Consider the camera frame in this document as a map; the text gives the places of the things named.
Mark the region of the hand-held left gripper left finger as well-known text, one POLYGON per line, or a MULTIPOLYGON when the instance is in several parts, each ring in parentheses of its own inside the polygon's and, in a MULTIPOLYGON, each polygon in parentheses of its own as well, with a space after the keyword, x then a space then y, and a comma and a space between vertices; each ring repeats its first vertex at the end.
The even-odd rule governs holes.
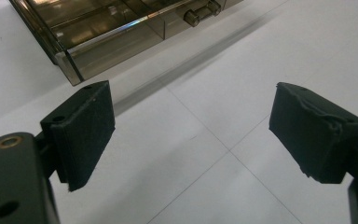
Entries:
POLYGON ((78 90, 40 125, 0 136, 0 224, 60 224, 49 178, 71 191, 88 183, 115 130, 109 83, 78 90))

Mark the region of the smoky transparent drawer organizer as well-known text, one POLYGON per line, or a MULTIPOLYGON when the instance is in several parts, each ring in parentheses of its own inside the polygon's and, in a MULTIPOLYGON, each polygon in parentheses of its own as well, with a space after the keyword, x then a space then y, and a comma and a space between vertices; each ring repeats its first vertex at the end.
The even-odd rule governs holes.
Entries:
POLYGON ((242 0, 8 0, 76 86, 242 0))

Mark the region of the smoky transparent drawer with handle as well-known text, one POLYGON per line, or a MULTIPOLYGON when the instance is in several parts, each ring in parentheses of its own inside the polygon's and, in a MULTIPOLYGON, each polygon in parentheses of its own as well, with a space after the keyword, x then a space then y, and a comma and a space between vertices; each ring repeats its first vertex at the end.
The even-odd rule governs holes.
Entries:
POLYGON ((201 21, 226 0, 114 0, 52 27, 62 51, 58 66, 77 85, 201 21))

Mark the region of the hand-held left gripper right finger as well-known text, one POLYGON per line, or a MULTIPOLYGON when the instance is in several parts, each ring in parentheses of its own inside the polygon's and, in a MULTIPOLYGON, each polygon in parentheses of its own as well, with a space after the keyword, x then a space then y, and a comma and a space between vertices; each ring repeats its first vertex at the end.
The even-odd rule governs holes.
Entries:
POLYGON ((351 224, 358 224, 358 117, 317 93, 277 84, 269 129, 308 177, 339 184, 349 174, 351 224))

